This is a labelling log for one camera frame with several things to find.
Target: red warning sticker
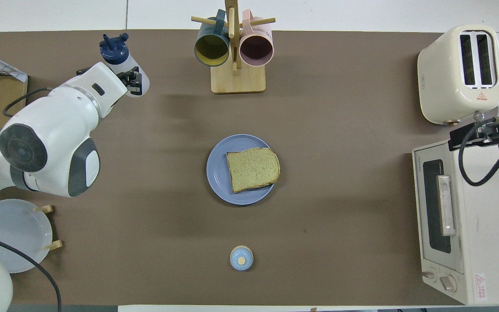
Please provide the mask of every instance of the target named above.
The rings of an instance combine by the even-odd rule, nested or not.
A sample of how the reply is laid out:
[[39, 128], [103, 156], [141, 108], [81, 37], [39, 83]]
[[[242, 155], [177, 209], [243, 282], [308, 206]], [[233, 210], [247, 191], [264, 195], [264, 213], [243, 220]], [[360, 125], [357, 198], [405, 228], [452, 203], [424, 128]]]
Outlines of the red warning sticker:
[[486, 301], [486, 277], [484, 273], [475, 274], [473, 280], [475, 283], [475, 298], [477, 301]]
[[481, 92], [477, 97], [477, 100], [488, 101], [489, 99], [487, 99], [485, 94]]

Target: mug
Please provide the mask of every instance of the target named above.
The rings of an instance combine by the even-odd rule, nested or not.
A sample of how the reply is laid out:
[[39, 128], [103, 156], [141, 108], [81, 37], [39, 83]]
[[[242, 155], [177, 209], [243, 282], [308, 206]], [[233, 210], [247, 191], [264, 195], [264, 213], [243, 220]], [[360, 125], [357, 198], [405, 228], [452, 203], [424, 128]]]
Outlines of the mug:
[[250, 22], [262, 20], [253, 17], [251, 10], [242, 13], [242, 32], [240, 39], [240, 58], [250, 66], [263, 66], [271, 61], [275, 48], [271, 24], [251, 26]]
[[209, 18], [216, 20], [215, 25], [201, 24], [194, 52], [203, 65], [219, 66], [228, 59], [230, 38], [228, 38], [228, 29], [224, 27], [225, 16], [224, 10], [218, 10], [216, 17]]

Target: toaster oven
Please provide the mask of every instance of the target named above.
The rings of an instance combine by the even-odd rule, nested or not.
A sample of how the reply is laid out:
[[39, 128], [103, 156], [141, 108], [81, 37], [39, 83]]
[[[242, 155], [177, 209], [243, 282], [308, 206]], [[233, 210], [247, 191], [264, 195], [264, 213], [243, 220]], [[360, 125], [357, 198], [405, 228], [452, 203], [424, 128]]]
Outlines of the toaster oven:
[[[412, 151], [423, 281], [466, 305], [499, 305], [499, 170], [470, 186], [448, 141]], [[497, 146], [472, 146], [463, 163], [482, 178]]]

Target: brown mat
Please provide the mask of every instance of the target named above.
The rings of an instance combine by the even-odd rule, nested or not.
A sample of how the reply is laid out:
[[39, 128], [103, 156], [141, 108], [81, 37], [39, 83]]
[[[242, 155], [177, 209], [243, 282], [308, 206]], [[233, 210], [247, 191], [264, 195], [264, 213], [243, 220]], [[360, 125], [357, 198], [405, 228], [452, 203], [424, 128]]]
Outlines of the brown mat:
[[[0, 59], [30, 75], [29, 90], [57, 86], [101, 61], [103, 33], [0, 33]], [[64, 304], [458, 304], [421, 280], [410, 156], [450, 130], [418, 104], [417, 55], [439, 34], [275, 32], [267, 90], [215, 95], [195, 30], [128, 33], [151, 88], [92, 132], [95, 185], [73, 199], [0, 195], [56, 206], [64, 247], [42, 264]], [[271, 193], [248, 207], [220, 200], [205, 173], [236, 133], [281, 162]], [[228, 262], [241, 244], [256, 257], [248, 272]], [[36, 270], [13, 283], [14, 303], [55, 302]]]

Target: blue bottle cap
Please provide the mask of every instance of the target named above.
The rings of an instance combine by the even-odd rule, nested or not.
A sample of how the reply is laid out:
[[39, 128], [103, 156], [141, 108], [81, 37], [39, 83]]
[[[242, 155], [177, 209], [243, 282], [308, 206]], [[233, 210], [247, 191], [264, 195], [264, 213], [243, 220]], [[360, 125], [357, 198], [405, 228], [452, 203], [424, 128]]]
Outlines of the blue bottle cap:
[[253, 264], [253, 253], [243, 245], [240, 245], [230, 253], [230, 265], [238, 271], [245, 271]]
[[109, 38], [103, 35], [103, 41], [99, 43], [99, 52], [105, 61], [111, 65], [119, 65], [128, 59], [128, 47], [124, 43], [128, 34], [123, 33], [119, 37]]

